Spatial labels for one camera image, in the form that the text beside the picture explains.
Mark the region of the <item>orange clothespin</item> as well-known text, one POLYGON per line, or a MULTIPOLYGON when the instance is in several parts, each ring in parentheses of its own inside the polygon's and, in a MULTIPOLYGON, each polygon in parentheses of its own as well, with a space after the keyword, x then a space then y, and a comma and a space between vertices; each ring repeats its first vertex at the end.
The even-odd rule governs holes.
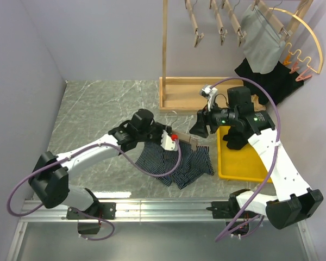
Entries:
POLYGON ((290 63, 292 63, 292 61, 291 61, 291 55, 289 54, 289 55, 284 59, 284 61, 283 61, 283 65, 284 65, 284 66, 287 66, 287 65, 289 65, 290 63))

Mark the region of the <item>gold semicircle clip hanger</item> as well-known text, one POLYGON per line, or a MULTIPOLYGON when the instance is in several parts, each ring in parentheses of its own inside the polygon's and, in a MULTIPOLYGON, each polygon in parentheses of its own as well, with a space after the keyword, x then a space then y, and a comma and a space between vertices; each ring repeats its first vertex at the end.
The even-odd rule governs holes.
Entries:
POLYGON ((311 70, 317 74, 320 74, 323 68, 323 62, 324 62, 324 58, 323 58, 323 51, 321 48, 321 44, 316 36, 316 34, 314 33, 314 31, 312 30, 312 28, 300 17, 298 17, 296 14, 293 14, 285 9, 280 9, 280 8, 275 8, 275 7, 269 7, 270 10, 274 10, 274 11, 279 11, 281 13, 287 14, 289 16, 291 16, 293 19, 295 19, 296 21, 298 21, 300 24, 302 24, 305 29, 310 33, 311 37, 313 38, 317 51, 318 51, 318 55, 319 55, 319 64, 318 64, 318 69, 314 69, 313 67, 310 66, 311 63, 311 57, 310 60, 307 62, 307 67, 311 68, 311 70))

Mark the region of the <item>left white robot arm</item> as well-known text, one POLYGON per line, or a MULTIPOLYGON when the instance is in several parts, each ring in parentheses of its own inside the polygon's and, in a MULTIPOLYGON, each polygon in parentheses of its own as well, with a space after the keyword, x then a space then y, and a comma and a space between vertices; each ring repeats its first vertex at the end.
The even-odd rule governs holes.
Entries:
POLYGON ((60 204, 79 210, 87 219, 102 216, 98 198, 90 189, 70 185, 69 179, 105 159, 132 150, 140 142, 152 142, 165 151, 177 151, 171 138, 172 128, 154 121, 147 109, 139 109, 130 120, 94 142, 76 150, 53 155, 43 153, 28 183, 47 209, 60 204))

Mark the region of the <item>black underwear in tray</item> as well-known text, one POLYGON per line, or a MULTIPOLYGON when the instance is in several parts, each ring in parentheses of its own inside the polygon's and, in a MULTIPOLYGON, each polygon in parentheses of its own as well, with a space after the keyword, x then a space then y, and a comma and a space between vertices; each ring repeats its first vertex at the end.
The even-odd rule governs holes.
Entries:
POLYGON ((230 127, 227 134, 223 136, 227 148, 230 150, 241 150, 248 144, 248 139, 252 136, 250 132, 239 132, 236 128, 230 127))

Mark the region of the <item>pink clothespin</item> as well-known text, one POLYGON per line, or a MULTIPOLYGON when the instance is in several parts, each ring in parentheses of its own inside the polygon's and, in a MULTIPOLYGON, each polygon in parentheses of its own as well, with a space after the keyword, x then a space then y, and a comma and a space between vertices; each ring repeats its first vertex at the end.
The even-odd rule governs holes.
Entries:
POLYGON ((291 66, 291 69, 290 69, 289 74, 293 74, 293 73, 297 72, 299 70, 299 66, 298 65, 299 65, 299 61, 297 60, 291 66))
POLYGON ((297 76, 296 82, 306 81, 306 80, 310 79, 311 77, 312 77, 311 68, 308 67, 301 74, 299 74, 297 76))

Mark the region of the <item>wooden clip hanger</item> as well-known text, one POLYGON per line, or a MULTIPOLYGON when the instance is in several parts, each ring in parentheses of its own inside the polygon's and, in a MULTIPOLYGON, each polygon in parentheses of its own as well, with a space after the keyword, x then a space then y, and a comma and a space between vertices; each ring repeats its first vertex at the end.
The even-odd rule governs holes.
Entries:
POLYGON ((281 21, 275 16, 273 10, 270 9, 264 1, 255 0, 252 5, 252 10, 257 7, 261 15, 271 25, 273 30, 281 35, 281 40, 286 41, 290 37, 290 33, 285 29, 281 21))
POLYGON ((166 113, 166 116, 173 117, 173 120, 169 123, 169 125, 172 127, 172 134, 176 135, 180 141, 191 145, 191 149, 196 151, 198 146, 198 139, 194 138, 191 134, 181 132, 175 128, 175 123, 179 117, 178 113, 174 110, 170 110, 166 113))
POLYGON ((246 31, 243 30, 243 28, 241 27, 235 13, 234 13, 234 8, 231 6, 231 4, 228 0, 221 1, 221 8, 227 12, 230 23, 231 23, 232 28, 237 37, 237 46, 240 47, 243 43, 245 43, 245 40, 246 40, 245 38, 247 35, 246 31))
POLYGON ((203 40, 204 38, 204 33, 199 32, 199 27, 198 23, 195 17, 195 14, 193 12, 193 4, 191 3, 190 0, 184 0, 185 2, 185 8, 189 14, 190 21, 192 23, 192 28, 193 28, 193 33, 194 33, 194 42, 193 42, 193 47, 197 48, 199 43, 203 40))
POLYGON ((228 34, 228 31, 225 29, 222 19, 221 19, 221 14, 219 12, 219 5, 217 4, 216 0, 210 0, 209 4, 209 9, 212 10, 212 13, 214 15, 214 18, 217 23, 217 31, 220 37, 220 45, 223 46, 226 36, 228 34))

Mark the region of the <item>black hanging underwear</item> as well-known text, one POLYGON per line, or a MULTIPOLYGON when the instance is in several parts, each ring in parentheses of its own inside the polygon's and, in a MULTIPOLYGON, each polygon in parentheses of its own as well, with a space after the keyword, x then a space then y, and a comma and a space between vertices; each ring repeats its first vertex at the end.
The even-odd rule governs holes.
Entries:
POLYGON ((290 72, 289 68, 278 62, 270 73, 254 73, 246 58, 235 69, 239 77, 250 79, 262 86, 276 105, 304 85, 303 80, 296 81, 299 76, 297 72, 290 72))

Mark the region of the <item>striped navy underwear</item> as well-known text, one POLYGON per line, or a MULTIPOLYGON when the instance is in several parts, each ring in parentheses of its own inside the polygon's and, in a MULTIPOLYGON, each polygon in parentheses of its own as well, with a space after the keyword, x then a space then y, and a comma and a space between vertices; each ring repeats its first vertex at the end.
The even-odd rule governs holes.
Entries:
POLYGON ((191 145, 180 142, 181 162, 174 172, 162 176, 174 168, 178 151, 167 151, 152 142, 144 145, 136 165, 146 172, 157 175, 157 179, 164 185, 170 186, 175 183, 179 189, 195 182, 203 174, 213 175, 211 159, 208 146, 197 146, 193 150, 191 145))

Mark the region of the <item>yellow plastic tray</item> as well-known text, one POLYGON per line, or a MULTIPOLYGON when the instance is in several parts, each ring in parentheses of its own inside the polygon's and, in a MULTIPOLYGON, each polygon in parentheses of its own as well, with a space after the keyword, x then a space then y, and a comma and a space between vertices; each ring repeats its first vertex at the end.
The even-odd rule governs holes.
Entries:
POLYGON ((220 127, 217 131, 218 176, 220 179, 261 183, 268 174, 255 149, 246 144, 240 150, 227 148, 223 136, 229 127, 220 127))

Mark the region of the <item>wooden drying rack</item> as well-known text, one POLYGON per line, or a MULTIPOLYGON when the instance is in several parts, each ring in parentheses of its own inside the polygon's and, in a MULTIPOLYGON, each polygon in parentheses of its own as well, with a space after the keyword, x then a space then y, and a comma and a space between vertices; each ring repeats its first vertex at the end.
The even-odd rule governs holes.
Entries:
MULTIPOLYGON (((300 1, 295 14, 304 18, 313 1, 300 1)), ((202 84, 216 84, 218 80, 226 79, 226 77, 166 77, 166 53, 167 53, 167 24, 168 24, 168 1, 162 1, 162 77, 159 78, 159 108, 161 111, 174 110, 176 112, 190 113, 197 111, 204 102, 199 98, 197 91, 202 87, 202 84)), ((300 23, 291 18, 288 26, 290 35, 299 27, 300 23)), ((286 46, 292 43, 286 40, 286 46)), ((306 59, 310 60, 309 56, 301 60, 297 56, 299 62, 304 63, 306 59)), ((222 94, 227 91, 227 88, 234 87, 236 84, 241 84, 240 80, 231 80, 231 83, 222 83, 222 94)))

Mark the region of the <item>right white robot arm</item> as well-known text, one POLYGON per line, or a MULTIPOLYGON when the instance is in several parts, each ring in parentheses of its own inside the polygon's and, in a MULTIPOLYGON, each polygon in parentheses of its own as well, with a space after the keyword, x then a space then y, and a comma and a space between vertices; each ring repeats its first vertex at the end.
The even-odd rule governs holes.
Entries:
POLYGON ((206 85, 200 94, 208 103, 197 111, 197 122, 190 133, 206 138, 220 126, 228 126, 256 151, 275 187, 275 196, 256 194, 247 189, 230 194, 230 214, 237 218, 247 211, 260 214, 276 229, 312 216, 322 203, 323 195, 320 190, 312 189, 299 174, 278 139, 279 126, 266 111, 254 109, 250 90, 245 86, 228 89, 226 108, 217 105, 218 90, 215 87, 206 85))

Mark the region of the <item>aluminium mounting rail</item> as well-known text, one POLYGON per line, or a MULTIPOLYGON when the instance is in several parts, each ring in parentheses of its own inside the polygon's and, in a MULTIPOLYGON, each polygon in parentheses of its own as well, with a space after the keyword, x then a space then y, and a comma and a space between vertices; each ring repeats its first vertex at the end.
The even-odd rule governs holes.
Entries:
POLYGON ((283 230, 250 224, 245 238, 215 242, 226 219, 209 198, 116 199, 114 235, 77 236, 67 208, 41 208, 17 225, 8 260, 317 260, 306 222, 283 230))

